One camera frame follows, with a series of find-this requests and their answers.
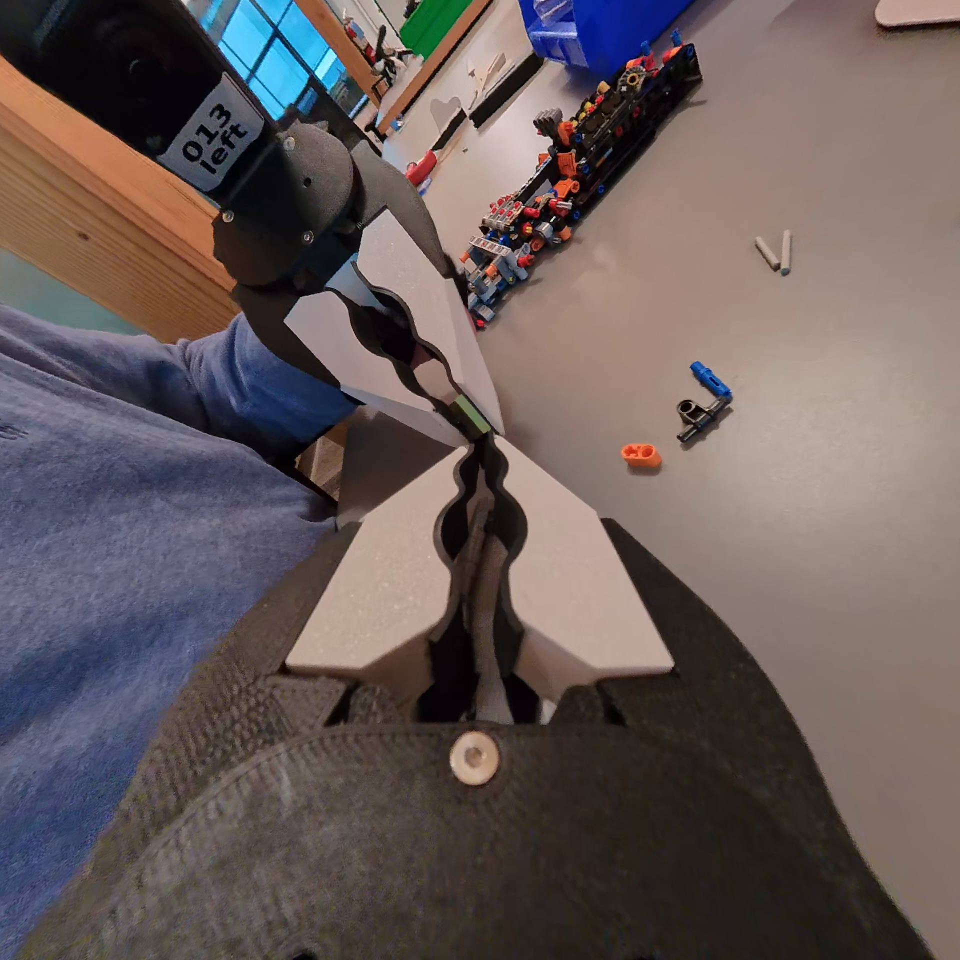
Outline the black lego pin connector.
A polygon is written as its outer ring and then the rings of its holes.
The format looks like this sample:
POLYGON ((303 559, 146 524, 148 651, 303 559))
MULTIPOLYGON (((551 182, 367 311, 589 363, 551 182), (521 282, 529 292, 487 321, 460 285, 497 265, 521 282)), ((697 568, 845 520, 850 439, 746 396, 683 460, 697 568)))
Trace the black lego pin connector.
POLYGON ((701 434, 716 424, 731 405, 730 397, 716 397, 706 407, 685 399, 677 404, 677 413, 682 421, 682 429, 677 435, 678 441, 687 446, 701 434))

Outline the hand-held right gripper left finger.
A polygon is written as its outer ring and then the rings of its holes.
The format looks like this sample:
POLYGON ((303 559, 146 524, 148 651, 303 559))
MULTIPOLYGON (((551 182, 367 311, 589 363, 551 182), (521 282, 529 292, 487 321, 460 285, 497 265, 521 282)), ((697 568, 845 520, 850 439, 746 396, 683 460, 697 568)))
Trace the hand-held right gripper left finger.
POLYGON ((308 616, 285 666, 362 683, 433 683, 432 653, 462 587, 477 451, 455 448, 371 510, 308 616))

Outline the blue plastic bin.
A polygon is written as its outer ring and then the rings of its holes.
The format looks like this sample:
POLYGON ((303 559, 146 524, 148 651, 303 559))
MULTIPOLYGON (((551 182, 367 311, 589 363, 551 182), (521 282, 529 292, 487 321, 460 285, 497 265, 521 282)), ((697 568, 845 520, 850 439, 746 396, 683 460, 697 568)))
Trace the blue plastic bin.
POLYGON ((668 32, 691 1, 520 1, 534 54, 608 76, 668 32))

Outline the wooden board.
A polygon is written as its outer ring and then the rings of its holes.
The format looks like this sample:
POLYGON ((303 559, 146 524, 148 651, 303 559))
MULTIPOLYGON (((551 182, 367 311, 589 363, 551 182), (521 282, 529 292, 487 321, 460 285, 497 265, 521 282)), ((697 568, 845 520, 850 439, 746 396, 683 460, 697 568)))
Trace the wooden board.
POLYGON ((213 204, 1 60, 1 240, 164 342, 227 327, 213 204))

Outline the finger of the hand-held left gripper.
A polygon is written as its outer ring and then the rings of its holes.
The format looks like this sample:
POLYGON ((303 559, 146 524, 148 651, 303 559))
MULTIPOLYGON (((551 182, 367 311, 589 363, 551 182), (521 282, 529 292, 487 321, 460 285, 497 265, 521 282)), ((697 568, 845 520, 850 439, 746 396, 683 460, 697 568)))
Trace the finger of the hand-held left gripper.
POLYGON ((498 392, 456 283, 441 275, 391 211, 380 211, 364 229, 355 268, 373 293, 402 306, 415 342, 438 356, 452 384, 502 434, 498 392))
POLYGON ((341 391, 373 411, 450 448, 468 439, 424 393, 408 367, 368 347, 357 335, 359 309, 337 293, 301 298, 284 320, 285 327, 339 384, 341 391))

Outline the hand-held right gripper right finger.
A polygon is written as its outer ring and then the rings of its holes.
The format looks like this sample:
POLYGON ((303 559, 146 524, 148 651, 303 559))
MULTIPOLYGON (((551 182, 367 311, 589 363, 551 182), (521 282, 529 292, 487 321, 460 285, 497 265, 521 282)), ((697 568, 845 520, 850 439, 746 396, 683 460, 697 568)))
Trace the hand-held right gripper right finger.
POLYGON ((490 439, 493 533, 506 550, 493 630, 501 675, 542 700, 664 675, 659 630, 598 513, 510 441, 490 439))

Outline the black bar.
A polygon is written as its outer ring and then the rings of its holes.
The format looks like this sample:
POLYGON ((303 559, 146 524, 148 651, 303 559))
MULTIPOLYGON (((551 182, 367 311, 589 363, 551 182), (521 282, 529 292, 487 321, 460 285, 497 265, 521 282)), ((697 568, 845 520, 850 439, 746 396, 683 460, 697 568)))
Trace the black bar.
POLYGON ((481 129, 536 76, 544 63, 545 59, 536 53, 511 61, 466 112, 472 126, 481 129))

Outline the lego car chassis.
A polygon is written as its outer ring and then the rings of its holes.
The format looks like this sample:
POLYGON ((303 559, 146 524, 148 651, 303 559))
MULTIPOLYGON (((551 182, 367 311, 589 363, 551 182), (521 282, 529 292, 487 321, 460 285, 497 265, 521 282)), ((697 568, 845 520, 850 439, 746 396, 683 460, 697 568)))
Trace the lego car chassis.
POLYGON ((662 54, 644 42, 570 116, 559 109, 535 115, 547 150, 522 186, 489 204, 460 257, 476 330, 486 330, 539 258, 570 241, 702 80, 694 44, 673 30, 662 54))

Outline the person's left forearm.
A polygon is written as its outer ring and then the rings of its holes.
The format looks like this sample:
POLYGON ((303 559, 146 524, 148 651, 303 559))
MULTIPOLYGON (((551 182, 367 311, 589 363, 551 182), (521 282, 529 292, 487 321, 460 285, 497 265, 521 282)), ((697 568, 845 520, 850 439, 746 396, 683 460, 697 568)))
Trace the person's left forearm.
POLYGON ((265 457, 300 454, 361 405, 272 353, 244 314, 177 348, 213 430, 265 457))

